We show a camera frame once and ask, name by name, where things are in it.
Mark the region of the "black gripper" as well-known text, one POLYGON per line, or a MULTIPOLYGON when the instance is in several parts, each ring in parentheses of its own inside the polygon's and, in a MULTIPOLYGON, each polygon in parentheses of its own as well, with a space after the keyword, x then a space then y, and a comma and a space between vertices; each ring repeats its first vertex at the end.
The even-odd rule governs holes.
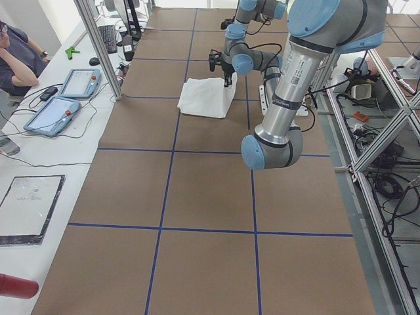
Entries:
POLYGON ((225 62, 221 64, 221 67, 224 72, 224 87, 229 87, 231 86, 231 78, 232 74, 235 72, 235 69, 231 64, 225 62))

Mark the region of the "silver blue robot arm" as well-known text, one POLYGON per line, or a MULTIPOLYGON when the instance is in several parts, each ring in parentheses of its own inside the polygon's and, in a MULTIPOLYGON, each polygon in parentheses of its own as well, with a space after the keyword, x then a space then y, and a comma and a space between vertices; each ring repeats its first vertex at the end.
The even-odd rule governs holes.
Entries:
POLYGON ((249 24, 257 21, 261 15, 266 18, 281 20, 286 12, 287 2, 275 0, 239 0, 234 21, 249 24))
POLYGON ((387 1, 240 1, 225 33, 220 59, 227 76, 261 72, 268 109, 261 124, 241 143, 244 163, 253 170, 293 165, 301 156, 303 135, 294 123, 297 110, 322 59, 331 53, 356 53, 378 47, 385 36, 387 1), (251 49, 245 36, 260 13, 287 16, 284 58, 251 49))

